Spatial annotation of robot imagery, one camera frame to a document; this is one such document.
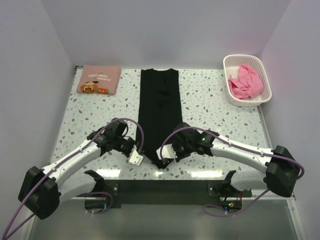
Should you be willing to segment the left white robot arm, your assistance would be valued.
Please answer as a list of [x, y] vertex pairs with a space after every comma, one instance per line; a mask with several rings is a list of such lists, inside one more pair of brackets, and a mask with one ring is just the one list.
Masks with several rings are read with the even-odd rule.
[[136, 145], [132, 138], [125, 138], [128, 118], [114, 118], [106, 126], [90, 133], [74, 150], [59, 160], [38, 168], [31, 167], [25, 174], [18, 200], [35, 216], [44, 220], [58, 206], [83, 194], [99, 196], [106, 193], [104, 178], [94, 170], [86, 170], [78, 183], [67, 185], [66, 181], [85, 167], [112, 150], [130, 155]]

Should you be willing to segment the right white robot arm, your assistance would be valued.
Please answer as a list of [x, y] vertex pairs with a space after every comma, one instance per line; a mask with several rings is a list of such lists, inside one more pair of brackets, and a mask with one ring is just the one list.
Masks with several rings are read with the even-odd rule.
[[185, 122], [174, 130], [172, 146], [179, 161], [192, 153], [225, 158], [250, 167], [250, 171], [230, 170], [223, 192], [230, 197], [246, 189], [267, 189], [288, 198], [305, 170], [287, 148], [263, 148], [231, 140], [211, 130], [192, 127]]

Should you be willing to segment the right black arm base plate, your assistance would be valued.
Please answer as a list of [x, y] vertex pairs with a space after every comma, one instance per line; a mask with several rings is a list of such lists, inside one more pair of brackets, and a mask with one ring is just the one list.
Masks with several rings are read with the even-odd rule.
[[237, 198], [237, 197], [252, 197], [251, 190], [239, 191], [230, 184], [223, 183], [222, 180], [207, 181], [208, 196], [211, 198]]

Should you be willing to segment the black t shirt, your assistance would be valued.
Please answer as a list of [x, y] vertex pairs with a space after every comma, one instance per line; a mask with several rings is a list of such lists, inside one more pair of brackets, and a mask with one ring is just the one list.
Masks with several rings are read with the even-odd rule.
[[143, 153], [159, 169], [169, 164], [158, 158], [156, 151], [164, 140], [183, 122], [179, 72], [175, 69], [146, 69], [140, 72], [138, 124], [135, 140], [143, 143]]

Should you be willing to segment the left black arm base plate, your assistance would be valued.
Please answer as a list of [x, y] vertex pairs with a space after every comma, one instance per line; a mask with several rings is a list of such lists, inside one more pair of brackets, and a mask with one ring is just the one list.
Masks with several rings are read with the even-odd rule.
[[93, 197], [101, 196], [103, 193], [111, 194], [112, 197], [117, 197], [119, 191], [118, 180], [94, 180], [83, 182], [75, 188], [75, 197]]

